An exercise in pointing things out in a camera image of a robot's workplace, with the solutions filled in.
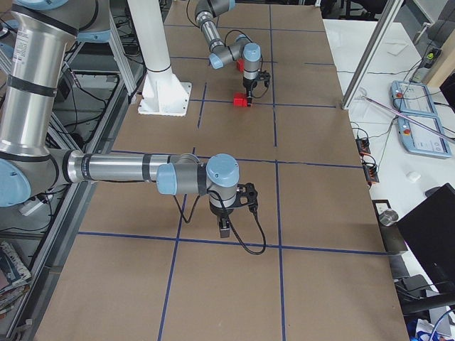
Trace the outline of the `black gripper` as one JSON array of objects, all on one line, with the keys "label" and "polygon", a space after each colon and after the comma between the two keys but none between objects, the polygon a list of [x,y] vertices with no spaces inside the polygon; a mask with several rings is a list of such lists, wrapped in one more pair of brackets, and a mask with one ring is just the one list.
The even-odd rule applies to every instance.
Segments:
[{"label": "black gripper", "polygon": [[217,193],[209,194],[210,211],[217,216],[220,238],[228,238],[230,236],[229,215],[236,208],[236,199],[236,194],[226,200]]},{"label": "black gripper", "polygon": [[245,92],[246,92],[247,106],[251,107],[252,100],[253,100],[252,91],[257,86],[257,81],[255,79],[250,80],[247,78],[243,78],[242,84],[243,84],[243,87],[245,88]]}]

